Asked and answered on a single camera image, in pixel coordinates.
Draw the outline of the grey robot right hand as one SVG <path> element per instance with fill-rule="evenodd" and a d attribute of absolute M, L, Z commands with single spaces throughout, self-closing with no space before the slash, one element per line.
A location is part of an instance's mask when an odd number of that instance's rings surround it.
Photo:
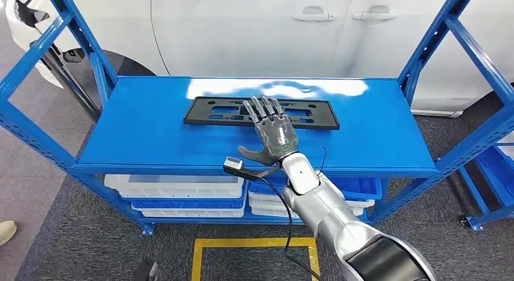
<path fill-rule="evenodd" d="M 244 100 L 242 104 L 262 142 L 261 151 L 239 146 L 238 153 L 242 157 L 270 166 L 297 151 L 298 137 L 290 118 L 276 98 L 267 98 L 263 94 L 259 98 L 251 95 L 250 100 Z"/>

